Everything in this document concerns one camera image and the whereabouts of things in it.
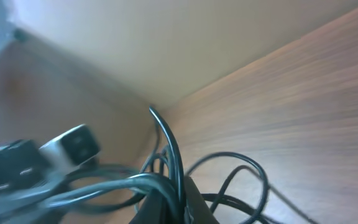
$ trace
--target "gray cable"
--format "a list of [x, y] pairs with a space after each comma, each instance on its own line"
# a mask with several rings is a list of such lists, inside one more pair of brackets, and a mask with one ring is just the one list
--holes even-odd
[[172, 130], [169, 128], [167, 122], [161, 117], [161, 115], [151, 106], [149, 107], [150, 113], [153, 115], [155, 120], [159, 123], [162, 132], [164, 133], [168, 145], [169, 151], [168, 158], [170, 163], [172, 162], [171, 170], [174, 171], [175, 174], [175, 188], [177, 189], [177, 194], [179, 196], [180, 202], [180, 211], [179, 213], [183, 216], [185, 214], [185, 207], [186, 207], [186, 192], [185, 192], [185, 184], [184, 184], [184, 171], [183, 171], [183, 163], [181, 161], [181, 155], [179, 151], [179, 146], [177, 140], [175, 139]]
[[[260, 180], [260, 176], [258, 173], [256, 173], [253, 169], [248, 169], [251, 174], [256, 176]], [[282, 194], [280, 191], [277, 190], [276, 187], [274, 187], [272, 184], [269, 183], [268, 185], [269, 189], [280, 199], [282, 200], [288, 207], [290, 207], [297, 215], [299, 215], [301, 218], [308, 221], [310, 224], [318, 224], [317, 221], [309, 217], [305, 212], [300, 210], [294, 203], [290, 201], [284, 194]]]
[[143, 164], [143, 167], [141, 168], [141, 170], [145, 171], [147, 166], [151, 164], [151, 166], [154, 165], [154, 163], [152, 162], [152, 157], [154, 156], [154, 154], [157, 152], [158, 147], [160, 146], [160, 139], [161, 139], [161, 134], [160, 134], [160, 126], [158, 125], [158, 122], [154, 120], [154, 128], [155, 128], [155, 134], [157, 135], [157, 138], [155, 140], [155, 146], [153, 148], [153, 151], [150, 153], [150, 155], [147, 157], [146, 161]]
[[[119, 164], [100, 165], [100, 168], [98, 169], [86, 167], [85, 169], [80, 169], [67, 176], [64, 184], [67, 185], [68, 187], [67, 190], [71, 190], [70, 183], [83, 178], [101, 177], [106, 180], [121, 180], [121, 179], [128, 178], [132, 175], [136, 175], [138, 173], [139, 172], [134, 168], [128, 166], [122, 166]], [[108, 205], [83, 202], [73, 207], [73, 211], [88, 214], [88, 215], [98, 215], [98, 214], [113, 212], [139, 202], [144, 198], [144, 195], [149, 192], [147, 189], [132, 188], [131, 190], [139, 194], [135, 194], [135, 197], [131, 197], [125, 202], [121, 202], [117, 204], [108, 204]], [[94, 194], [101, 195], [105, 193], [107, 193], [107, 191], [93, 192], [90, 193], [89, 195], [82, 196], [80, 200], [86, 200], [86, 198], [93, 198], [95, 196]]]
[[241, 224], [251, 224], [254, 223], [255, 221], [257, 221], [259, 215], [262, 213], [263, 209], [266, 206], [267, 203], [267, 197], [269, 195], [269, 180], [267, 179], [267, 175], [266, 172], [264, 171], [263, 167], [259, 165], [259, 163], [257, 163], [256, 161], [254, 161], [253, 159], [236, 153], [236, 152], [215, 152], [212, 154], [209, 154], [203, 158], [201, 158], [200, 160], [198, 160], [195, 164], [193, 164], [186, 172], [186, 175], [191, 175], [191, 173], [198, 167], [200, 166], [202, 163], [213, 159], [213, 158], [217, 158], [217, 157], [234, 157], [234, 158], [238, 158], [241, 159], [247, 163], [249, 163], [250, 165], [252, 165], [255, 169], [258, 170], [258, 173], [260, 175], [260, 179], [262, 181], [262, 195], [260, 196], [260, 200], [259, 200], [259, 204], [255, 209], [255, 212], [245, 221], [243, 221]]
[[[163, 165], [165, 164], [168, 166], [168, 159], [160, 153], [155, 153], [154, 155], [149, 156], [148, 161], [145, 162], [143, 164], [142, 168], [140, 169], [140, 173], [143, 173], [149, 165], [154, 164], [154, 161], [156, 159], [159, 159], [160, 161], [162, 161]], [[139, 209], [140, 208], [139, 208], [139, 202], [138, 202], [135, 204], [135, 213], [138, 213]]]
[[39, 206], [42, 208], [66, 207], [97, 197], [107, 191], [132, 187], [148, 187], [158, 190], [167, 199], [173, 218], [179, 223], [183, 222], [183, 215], [180, 213], [180, 203], [171, 181], [164, 176], [151, 173], [138, 174], [127, 179], [102, 182], [65, 192], [44, 200]]

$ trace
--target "wooden board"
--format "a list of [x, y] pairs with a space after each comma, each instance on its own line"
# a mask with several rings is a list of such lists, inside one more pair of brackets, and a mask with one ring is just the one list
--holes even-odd
[[[271, 183], [321, 223], [358, 223], [358, 9], [190, 95], [165, 112], [185, 167], [216, 151], [263, 165]], [[241, 162], [216, 159], [193, 177], [218, 192]], [[245, 171], [228, 194], [256, 205]], [[304, 223], [270, 195], [266, 214]], [[221, 223], [245, 215], [219, 206]]]

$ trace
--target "cable bundle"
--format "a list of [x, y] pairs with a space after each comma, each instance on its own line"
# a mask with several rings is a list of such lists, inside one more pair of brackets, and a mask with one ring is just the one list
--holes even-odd
[[[277, 196], [291, 209], [299, 214], [299, 216], [304, 218], [309, 223], [317, 223], [292, 204], [291, 201], [284, 197], [274, 186], [269, 184], [265, 171], [256, 161], [242, 154], [235, 152], [217, 152], [210, 154], [192, 165], [187, 170], [186, 174], [184, 174], [178, 144], [172, 131], [155, 109], [150, 107], [150, 112], [155, 119], [157, 142], [140, 172], [137, 172], [135, 169], [130, 167], [121, 165], [100, 165], [97, 169], [79, 170], [68, 176], [65, 181], [65, 185], [69, 186], [71, 182], [85, 177], [102, 177], [108, 179], [108, 181], [55, 195], [41, 202], [39, 206], [49, 209], [72, 208], [81, 213], [87, 214], [113, 212], [131, 205], [135, 205], [135, 209], [138, 210], [139, 202], [148, 192], [150, 192], [150, 190], [155, 189], [165, 197], [169, 211], [176, 223], [183, 223], [186, 208], [186, 192], [183, 183], [184, 176], [191, 175], [191, 173], [198, 166], [210, 159], [217, 157], [235, 157], [251, 165], [257, 172], [249, 166], [239, 166], [230, 173], [224, 181], [218, 194], [201, 194], [205, 201], [212, 202], [209, 208], [212, 213], [219, 204], [223, 204], [250, 215], [250, 217], [241, 224], [250, 224], [255, 223], [256, 221], [263, 224], [278, 224], [280, 222], [262, 214], [262, 211], [267, 203], [269, 190], [271, 190], [277, 194]], [[168, 141], [168, 145], [163, 148], [162, 152], [157, 152], [160, 144], [160, 128]], [[160, 162], [158, 173], [155, 173], [154, 171], [154, 163], [156, 160]], [[168, 167], [168, 177], [163, 176], [164, 166]], [[150, 168], [150, 172], [145, 173], [148, 167]], [[242, 169], [250, 171], [251, 174], [255, 175], [262, 182], [262, 195], [256, 208], [252, 208], [250, 205], [242, 200], [239, 200], [238, 198], [225, 195], [225, 191], [231, 180]], [[117, 189], [131, 189], [134, 192], [134, 195], [125, 202], [115, 205], [93, 205], [85, 203], [85, 201], [91, 198], [95, 198]]]

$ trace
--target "cable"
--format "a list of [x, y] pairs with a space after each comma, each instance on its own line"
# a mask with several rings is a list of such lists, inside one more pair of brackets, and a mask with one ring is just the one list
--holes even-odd
[[172, 217], [178, 223], [183, 223], [183, 214], [179, 213], [181, 210], [180, 203], [171, 181], [164, 176], [151, 173], [138, 174], [127, 179], [112, 180], [88, 185], [80, 189], [52, 196], [44, 200], [39, 205], [43, 208], [66, 207], [68, 205], [75, 205], [85, 200], [97, 197], [100, 194], [103, 194], [102, 192], [133, 187], [148, 187], [158, 190], [166, 198]]
[[195, 164], [193, 164], [188, 171], [186, 172], [186, 175], [191, 175], [191, 173], [202, 163], [216, 158], [216, 157], [235, 157], [238, 159], [241, 159], [245, 162], [248, 162], [250, 165], [252, 165], [253, 167], [255, 167], [255, 169], [257, 169], [260, 179], [262, 181], [262, 195], [260, 196], [260, 201], [259, 204], [257, 206], [257, 208], [255, 209], [255, 213], [252, 214], [249, 219], [247, 219], [246, 221], [242, 222], [242, 224], [251, 224], [253, 222], [255, 222], [258, 217], [260, 216], [260, 214], [262, 213], [263, 209], [266, 206], [266, 202], [267, 202], [267, 197], [269, 194], [269, 181], [267, 179], [267, 175], [264, 171], [264, 169], [262, 168], [262, 166], [260, 166], [256, 161], [254, 161], [253, 159], [244, 156], [242, 154], [236, 153], [236, 152], [216, 152], [216, 153], [212, 153], [210, 155], [207, 155], [203, 158], [201, 158], [200, 160], [198, 160]]
[[153, 115], [155, 120], [160, 124], [161, 130], [164, 132], [165, 137], [167, 138], [168, 144], [170, 146], [170, 153], [168, 154], [170, 161], [173, 162], [173, 167], [175, 170], [176, 177], [176, 186], [178, 190], [179, 202], [180, 202], [180, 214], [183, 216], [185, 213], [186, 207], [186, 194], [185, 194], [185, 185], [183, 183], [183, 163], [181, 161], [181, 155], [179, 152], [178, 143], [169, 128], [167, 122], [160, 116], [160, 114], [151, 106], [149, 107], [150, 113]]
[[[148, 158], [146, 159], [144, 164], [149, 164], [150, 163], [151, 157], [157, 152], [158, 147], [160, 146], [160, 139], [161, 139], [160, 126], [158, 125], [158, 122], [155, 119], [154, 119], [154, 128], [155, 128], [155, 134], [157, 136], [157, 138], [155, 140], [155, 146], [153, 148], [152, 153], [148, 156]], [[152, 162], [150, 164], [150, 171], [154, 172], [154, 162]]]
[[[118, 180], [127, 178], [132, 175], [136, 175], [138, 172], [135, 169], [131, 169], [130, 167], [120, 166], [120, 165], [100, 165], [99, 169], [81, 169], [72, 174], [70, 174], [63, 183], [67, 185], [69, 188], [69, 184], [87, 177], [104, 177], [108, 180]], [[80, 213], [90, 214], [90, 215], [97, 215], [102, 213], [113, 212], [119, 210], [121, 208], [131, 206], [137, 202], [140, 202], [144, 198], [144, 194], [135, 194], [130, 199], [126, 200], [125, 202], [113, 205], [95, 205], [89, 203], [80, 203], [74, 207], [74, 210]]]
[[[163, 173], [163, 169], [164, 169], [164, 164], [168, 166], [168, 159], [163, 156], [161, 153], [155, 153], [151, 156], [149, 156], [149, 160], [148, 162], [145, 162], [145, 164], [143, 164], [141, 170], [140, 170], [140, 173], [143, 173], [146, 168], [150, 165], [150, 164], [154, 164], [154, 161], [156, 159], [159, 159], [160, 160], [160, 170], [159, 170], [159, 173], [162, 174]], [[139, 212], [139, 202], [137, 202], [135, 204], [135, 213]]]
[[[218, 194], [201, 194], [201, 195], [203, 196], [204, 200], [208, 202], [213, 202], [218, 198]], [[248, 215], [252, 215], [255, 212], [255, 209], [252, 208], [250, 205], [230, 195], [222, 195], [221, 197], [219, 197], [219, 203], [236, 208]], [[270, 222], [271, 224], [283, 224], [282, 222], [278, 222], [266, 215], [260, 215], [258, 221], [262, 222], [260, 220], [261, 218]]]
[[[167, 157], [167, 151], [168, 151], [168, 149], [169, 149], [169, 145], [166, 145], [166, 146], [164, 146], [163, 148], [162, 148], [162, 150], [161, 150], [161, 155], [163, 156], [163, 157]], [[174, 168], [174, 167], [172, 167], [171, 166], [171, 164], [169, 163], [169, 160], [167, 160], [168, 161], [168, 163], [166, 164], [167, 165], [167, 167], [168, 167], [168, 171], [169, 170], [171, 170], [172, 168]], [[163, 169], [163, 164], [161, 164], [162, 163], [162, 161], [160, 161], [160, 170], [161, 169]]]
[[159, 159], [163, 164], [168, 165], [168, 159], [165, 156], [163, 156], [161, 153], [155, 153], [149, 157], [148, 162], [143, 164], [142, 168], [140, 169], [140, 173], [144, 173], [148, 166], [150, 166], [150, 169], [151, 169], [151, 166], [152, 166], [152, 164], [154, 164], [154, 161], [156, 159]]
[[[249, 206], [239, 205], [236, 202], [227, 200], [226, 199], [227, 195], [222, 195], [221, 197], [218, 197], [217, 194], [201, 194], [201, 195], [203, 196], [204, 200], [207, 202], [214, 202], [214, 201], [216, 201], [216, 199], [219, 199], [220, 204], [235, 208], [235, 209], [240, 210], [248, 215], [252, 215], [255, 211], [253, 208], [250, 208]], [[262, 215], [259, 216], [257, 220], [260, 221], [262, 224], [270, 224]]]
[[[259, 180], [261, 180], [258, 173], [256, 173], [253, 169], [248, 168], [247, 169], [251, 174], [256, 176]], [[299, 215], [304, 220], [308, 221], [310, 224], [318, 224], [317, 221], [309, 217], [305, 212], [300, 210], [294, 203], [290, 201], [286, 196], [284, 196], [280, 191], [277, 190], [276, 187], [274, 187], [272, 184], [269, 183], [269, 189], [280, 199], [282, 200], [290, 209], [292, 209], [297, 215]]]
[[234, 176], [242, 169], [247, 169], [249, 170], [250, 167], [245, 166], [245, 165], [241, 165], [241, 166], [237, 166], [230, 174], [229, 176], [226, 178], [226, 180], [223, 182], [221, 189], [219, 190], [218, 196], [216, 197], [215, 201], [212, 203], [212, 205], [210, 206], [210, 210], [212, 213], [215, 212], [216, 208], [219, 205], [219, 200], [220, 198], [224, 195], [224, 193], [226, 192], [227, 188], [229, 187], [230, 182], [232, 181], [232, 179], [234, 178]]

